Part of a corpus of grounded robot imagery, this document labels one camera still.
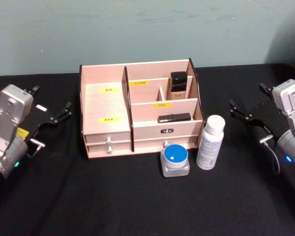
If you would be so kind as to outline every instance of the cable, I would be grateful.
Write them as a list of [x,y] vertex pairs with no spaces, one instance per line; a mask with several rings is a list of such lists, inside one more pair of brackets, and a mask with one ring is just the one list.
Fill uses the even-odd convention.
[[274,168],[274,162],[272,161],[272,169],[273,169],[273,172],[278,175],[280,174],[280,171],[281,171],[281,168],[280,168],[280,162],[279,162],[279,159],[277,158],[275,152],[269,147],[269,145],[267,144],[267,142],[263,142],[263,144],[272,152],[272,154],[274,155],[275,157],[275,160],[276,160],[276,165],[277,165],[277,171],[275,171],[275,168]]

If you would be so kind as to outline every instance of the black tablecloth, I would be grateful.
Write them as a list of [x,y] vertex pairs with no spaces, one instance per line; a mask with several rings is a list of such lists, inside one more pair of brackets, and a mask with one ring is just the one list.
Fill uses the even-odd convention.
[[79,75],[0,77],[21,88],[40,85],[36,101],[56,113],[67,101],[73,117],[37,139],[46,143],[0,182],[0,236],[7,235],[295,235],[295,192],[271,172],[265,150],[230,117],[228,101],[246,108],[295,70],[282,64],[197,68],[205,116],[222,115],[225,138],[211,171],[164,178],[159,154],[87,160],[80,136]]

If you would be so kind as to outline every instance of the wooden organizer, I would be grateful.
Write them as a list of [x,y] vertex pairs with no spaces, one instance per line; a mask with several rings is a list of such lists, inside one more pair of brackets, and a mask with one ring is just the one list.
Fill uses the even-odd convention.
[[[166,100],[175,71],[188,75],[186,95]],[[159,152],[166,142],[199,146],[204,119],[191,59],[81,65],[80,75],[82,136],[89,158]],[[179,113],[190,113],[192,119],[157,121]],[[174,131],[164,133],[167,129]]]

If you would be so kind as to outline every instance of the small label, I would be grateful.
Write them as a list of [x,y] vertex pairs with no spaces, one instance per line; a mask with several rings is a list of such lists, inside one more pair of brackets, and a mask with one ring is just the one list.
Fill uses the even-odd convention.
[[111,122],[119,122],[120,117],[106,117],[106,118],[100,118],[97,120],[98,123],[111,123]]
[[144,86],[144,85],[149,85],[149,81],[129,82],[129,86]]
[[173,133],[173,132],[174,132],[174,129],[162,129],[161,130],[162,134],[170,134],[170,133]]
[[16,135],[19,136],[21,139],[25,139],[27,137],[27,135],[29,134],[29,132],[27,130],[18,128],[18,130],[16,131]]
[[173,103],[156,103],[152,104],[153,108],[165,108],[165,107],[173,107]]
[[115,87],[115,88],[100,88],[98,90],[99,93],[105,93],[105,92],[118,92],[119,88]]
[[219,144],[220,144],[219,142],[212,142],[211,147],[213,147],[213,148],[218,147]]

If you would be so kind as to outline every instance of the white drawer knob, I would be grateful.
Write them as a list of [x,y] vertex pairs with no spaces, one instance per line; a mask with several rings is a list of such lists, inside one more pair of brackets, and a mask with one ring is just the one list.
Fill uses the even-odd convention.
[[163,146],[167,147],[169,145],[169,143],[167,141],[164,142]]
[[112,144],[112,140],[110,139],[110,137],[107,138],[106,144],[108,145]]
[[112,148],[112,146],[109,146],[108,150],[107,150],[107,153],[112,153],[112,152],[113,152],[113,148]]

